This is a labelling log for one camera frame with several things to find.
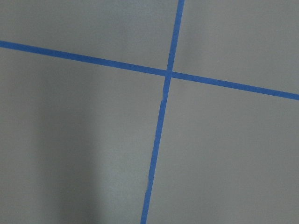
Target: gray panel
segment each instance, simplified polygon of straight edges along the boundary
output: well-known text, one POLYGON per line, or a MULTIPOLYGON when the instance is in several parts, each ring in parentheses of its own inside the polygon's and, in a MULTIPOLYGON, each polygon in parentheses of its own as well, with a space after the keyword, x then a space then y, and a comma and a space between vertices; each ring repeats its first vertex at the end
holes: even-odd
POLYGON ((148 224, 299 223, 298 111, 173 79, 148 224))
POLYGON ((0 40, 165 69, 177 0, 2 0, 0 40))
POLYGON ((174 70, 299 93, 297 0, 186 0, 174 70))
POLYGON ((0 223, 138 223, 163 77, 8 49, 0 66, 0 223))

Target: blue line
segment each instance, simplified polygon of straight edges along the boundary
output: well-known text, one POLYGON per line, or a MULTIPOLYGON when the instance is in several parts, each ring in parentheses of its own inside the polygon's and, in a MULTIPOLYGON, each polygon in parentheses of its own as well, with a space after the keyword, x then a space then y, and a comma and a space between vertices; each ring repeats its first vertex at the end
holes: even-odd
POLYGON ((149 74, 154 74, 154 75, 159 75, 159 76, 166 75, 165 70, 162 70, 162 69, 155 69, 155 68, 150 68, 150 67, 145 67, 145 66, 140 66, 140 65, 135 65, 135 64, 116 62, 116 61, 106 60, 106 59, 97 58, 97 57, 78 55, 78 54, 73 54, 73 53, 68 53, 68 52, 63 52, 63 51, 58 51, 58 50, 51 50, 51 49, 46 49, 46 48, 39 48, 39 47, 34 47, 34 46, 29 46, 29 45, 24 45, 24 44, 19 44, 19 43, 0 41, 0 47, 7 48, 7 49, 26 51, 26 52, 40 54, 40 55, 47 55, 47 56, 52 56, 52 57, 70 59, 70 60, 79 61, 79 62, 99 64, 99 65, 104 65, 104 66, 114 67, 114 68, 119 68, 119 69, 126 69, 126 70, 131 70, 131 71, 149 73, 149 74))
POLYGON ((240 84, 240 83, 222 81, 222 80, 213 79, 213 78, 187 75, 187 74, 178 73, 178 72, 173 72, 171 74, 171 77, 188 80, 188 81, 193 81, 193 82, 198 82, 198 83, 223 86, 223 87, 237 89, 237 90, 244 90, 244 91, 256 92, 256 93, 261 93, 261 94, 266 94, 266 95, 271 95, 271 96, 276 96, 276 97, 283 97, 283 98, 288 98, 288 99, 299 100, 299 94, 283 92, 283 91, 278 91, 278 90, 271 90, 271 89, 256 87, 256 86, 252 86, 252 85, 245 85, 245 84, 240 84))
POLYGON ((160 146, 160 141, 161 141, 161 136, 162 136, 162 129, 163 129, 165 112, 166 112, 167 98, 168 98, 168 93, 169 93, 169 88, 170 88, 170 83, 171 83, 171 74, 172 74, 176 49, 177 49, 178 34, 179 34, 179 29, 180 29, 182 14, 183 14, 183 8, 184 8, 184 0, 179 0, 177 13, 176 13, 176 19, 175 19, 174 27, 173 27, 171 47, 170 47, 170 51, 169 51, 167 70, 166 70, 166 74, 165 74, 165 81, 164 81, 164 86, 163 86, 163 98, 162 98, 162 101, 160 104, 160 111, 159 111, 159 116, 158 116, 154 147, 153 147, 152 157, 151 157, 151 161, 150 161, 148 188, 147 188, 147 190, 145 192, 145 196, 144 196, 144 203, 143 203, 140 224, 146 224, 147 216, 149 213, 150 198, 151 198, 151 192, 152 192, 153 183, 154 183, 155 170, 156 170, 156 165, 157 165, 159 146, 160 146))
POLYGON ((176 55, 177 43, 178 43, 178 33, 179 33, 179 28, 181 26, 181 20, 182 20, 183 8, 184 8, 184 1, 185 0, 178 1, 177 14, 174 22, 171 46, 169 51, 168 63, 167 63, 168 71, 172 71, 173 69, 174 58, 176 55))

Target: gray tile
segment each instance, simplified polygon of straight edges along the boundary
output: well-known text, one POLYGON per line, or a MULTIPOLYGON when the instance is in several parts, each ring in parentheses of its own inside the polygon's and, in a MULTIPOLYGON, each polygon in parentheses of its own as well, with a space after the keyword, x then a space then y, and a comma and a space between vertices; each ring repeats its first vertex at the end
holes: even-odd
POLYGON ((0 223, 139 223, 163 77, 0 49, 0 223))
POLYGON ((174 70, 299 93, 296 0, 186 0, 174 70))
POLYGON ((298 111, 173 79, 148 224, 298 223, 298 111))
POLYGON ((165 69, 177 0, 2 0, 0 40, 165 69))

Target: floor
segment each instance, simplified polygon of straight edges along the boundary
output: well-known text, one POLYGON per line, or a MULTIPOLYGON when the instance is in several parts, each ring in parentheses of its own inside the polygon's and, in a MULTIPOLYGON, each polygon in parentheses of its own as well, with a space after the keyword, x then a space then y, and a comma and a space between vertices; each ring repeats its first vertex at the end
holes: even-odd
POLYGON ((3 0, 0 223, 297 224, 295 0, 3 0))

